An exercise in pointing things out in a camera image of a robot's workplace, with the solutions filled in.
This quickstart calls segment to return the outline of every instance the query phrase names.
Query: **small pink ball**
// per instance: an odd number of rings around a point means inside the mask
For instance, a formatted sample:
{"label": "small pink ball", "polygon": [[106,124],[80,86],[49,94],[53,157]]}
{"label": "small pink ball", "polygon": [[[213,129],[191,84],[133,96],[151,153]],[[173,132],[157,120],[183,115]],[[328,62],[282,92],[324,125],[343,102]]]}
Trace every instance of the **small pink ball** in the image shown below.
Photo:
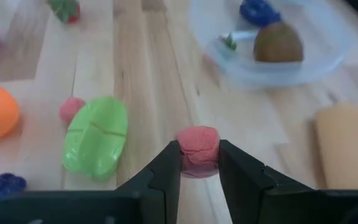
{"label": "small pink ball", "polygon": [[214,128],[195,126],[177,134],[184,177],[205,178],[218,173],[219,134]]}
{"label": "small pink ball", "polygon": [[60,118],[69,125],[77,112],[85,105],[85,101],[75,97],[69,97],[59,110]]}

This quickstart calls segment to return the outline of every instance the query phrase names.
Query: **toy strawberry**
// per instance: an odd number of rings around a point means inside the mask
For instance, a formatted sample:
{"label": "toy strawberry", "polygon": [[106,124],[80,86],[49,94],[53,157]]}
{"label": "toy strawberry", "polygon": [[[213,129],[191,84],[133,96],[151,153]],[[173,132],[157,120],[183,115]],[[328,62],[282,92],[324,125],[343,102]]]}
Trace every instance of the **toy strawberry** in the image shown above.
{"label": "toy strawberry", "polygon": [[80,4],[76,0],[48,0],[53,13],[64,23],[72,23],[80,18]]}

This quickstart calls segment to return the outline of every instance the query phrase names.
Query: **green toy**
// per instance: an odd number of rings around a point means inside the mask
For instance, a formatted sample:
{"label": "green toy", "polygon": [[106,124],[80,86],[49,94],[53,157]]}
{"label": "green toy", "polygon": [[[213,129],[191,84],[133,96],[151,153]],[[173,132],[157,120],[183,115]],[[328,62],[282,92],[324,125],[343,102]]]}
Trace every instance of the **green toy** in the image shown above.
{"label": "green toy", "polygon": [[69,171],[108,180],[124,148],[128,117],[121,101],[110,96],[85,104],[68,127],[63,165]]}
{"label": "green toy", "polygon": [[47,2],[63,23],[69,24],[80,19],[81,8],[77,0],[47,0]]}
{"label": "green toy", "polygon": [[235,51],[237,49],[237,43],[233,40],[233,35],[229,34],[228,37],[223,39],[224,44],[229,47],[231,50]]}

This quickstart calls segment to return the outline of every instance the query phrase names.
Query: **pink clay ball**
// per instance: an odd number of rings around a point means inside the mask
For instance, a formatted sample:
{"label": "pink clay ball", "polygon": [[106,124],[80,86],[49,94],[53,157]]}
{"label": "pink clay ball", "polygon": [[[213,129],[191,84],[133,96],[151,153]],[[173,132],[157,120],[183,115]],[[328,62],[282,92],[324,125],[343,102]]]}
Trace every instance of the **pink clay ball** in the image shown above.
{"label": "pink clay ball", "polygon": [[85,105],[85,101],[80,98],[70,97],[64,102],[59,110],[60,118],[69,125],[77,112]]}
{"label": "pink clay ball", "polygon": [[218,173],[219,134],[214,128],[195,126],[177,134],[181,173],[189,178],[206,178]]}

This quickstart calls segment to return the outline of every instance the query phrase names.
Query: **green toy bell pepper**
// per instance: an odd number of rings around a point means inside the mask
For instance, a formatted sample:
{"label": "green toy bell pepper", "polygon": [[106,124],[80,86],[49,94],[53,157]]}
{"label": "green toy bell pepper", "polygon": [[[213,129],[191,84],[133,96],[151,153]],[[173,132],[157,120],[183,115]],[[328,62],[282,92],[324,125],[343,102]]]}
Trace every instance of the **green toy bell pepper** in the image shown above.
{"label": "green toy bell pepper", "polygon": [[88,102],[68,127],[63,165],[99,180],[115,172],[128,130],[125,106],[104,96]]}

